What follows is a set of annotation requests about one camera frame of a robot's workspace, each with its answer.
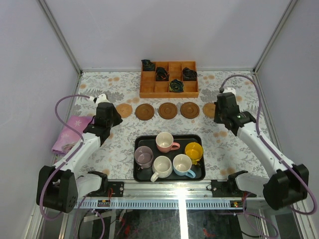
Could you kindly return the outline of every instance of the white robotic arm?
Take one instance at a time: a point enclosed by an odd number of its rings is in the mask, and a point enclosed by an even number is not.
[[[214,121],[224,124],[227,129],[231,130],[248,145],[265,167],[270,179],[252,175],[247,171],[237,172],[228,177],[228,180],[234,179],[235,181],[230,183],[232,190],[248,191],[256,195],[263,195],[268,205],[275,210],[305,199],[308,195],[306,189],[291,171],[277,159],[272,151],[265,146],[260,136],[306,184],[308,184],[309,178],[308,169],[303,164],[295,165],[290,159],[285,157],[262,132],[259,135],[257,134],[255,118],[249,112],[239,111],[239,106],[233,93],[232,91],[227,91],[217,96]]]
[[[48,177],[60,166],[60,170],[53,176],[45,191],[43,199],[45,207],[68,213],[74,208],[78,197],[91,192],[107,193],[106,174],[90,171],[81,176],[80,169],[109,137],[111,128],[120,124],[122,119],[105,94],[97,98],[90,97],[90,100],[97,104],[94,123],[88,124],[82,134],[83,140],[79,140],[67,155],[52,167],[44,166],[40,170],[36,197],[38,205]]]

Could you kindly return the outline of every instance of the white mug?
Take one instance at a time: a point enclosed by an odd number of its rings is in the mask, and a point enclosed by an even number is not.
[[[195,178],[196,174],[191,170],[191,159],[186,154],[179,154],[173,160],[174,172],[179,176],[186,175],[190,178]]]
[[[153,175],[151,181],[155,182],[158,178],[167,178],[173,172],[171,160],[165,156],[159,156],[152,165]]]

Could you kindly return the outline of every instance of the floral tablecloth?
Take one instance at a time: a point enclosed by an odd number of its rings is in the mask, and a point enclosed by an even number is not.
[[[114,105],[130,104],[133,113],[123,122],[111,129],[110,137],[96,151],[81,169],[102,171],[110,179],[133,179],[134,142],[140,135],[156,135],[161,131],[171,134],[197,134],[202,139],[206,168],[205,179],[225,179],[228,174],[247,170],[256,175],[266,176],[260,161],[246,144],[235,137],[223,125],[215,124],[202,111],[205,103],[214,102],[219,94],[222,81],[233,74],[250,75],[250,72],[213,71],[198,72],[199,97],[182,99],[140,99],[140,72],[84,73],[79,87],[79,94],[98,96],[105,93]],[[254,117],[257,113],[257,94],[254,86],[246,79],[233,78],[226,87],[236,89],[237,104],[241,111],[249,111]],[[158,114],[158,108],[164,102],[176,104],[178,114],[165,120]],[[180,114],[180,106],[185,102],[194,102],[200,108],[195,119],[186,119]],[[143,103],[151,104],[155,115],[151,120],[141,121],[134,112]],[[78,98],[72,109],[77,116],[93,116],[96,106],[85,98]],[[260,127],[268,135],[268,130],[261,115]]]

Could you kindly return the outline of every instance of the pink cloth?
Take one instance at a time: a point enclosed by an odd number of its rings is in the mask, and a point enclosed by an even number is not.
[[[91,116],[71,116],[68,120],[68,126],[76,129],[80,133],[83,133],[83,130],[92,120]],[[67,127],[63,127],[58,140],[55,142],[52,147],[52,152],[57,154],[67,154],[71,148],[79,141],[80,136],[78,136],[75,132],[70,130]]]

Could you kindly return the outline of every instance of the round wooden coaster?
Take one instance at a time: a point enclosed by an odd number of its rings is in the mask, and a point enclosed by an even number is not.
[[[139,105],[135,110],[135,115],[140,120],[150,120],[154,116],[154,108],[149,104]]]
[[[206,103],[203,106],[204,115],[206,115],[209,118],[214,118],[215,117],[215,107],[216,107],[216,105],[214,103]]]
[[[193,119],[199,115],[199,107],[193,102],[186,102],[180,107],[180,112],[185,118]]]
[[[172,103],[164,103],[159,107],[159,116],[163,119],[170,120],[177,115],[177,107]]]
[[[129,104],[120,104],[116,106],[117,112],[120,114],[122,118],[127,118],[133,112],[133,108]]]

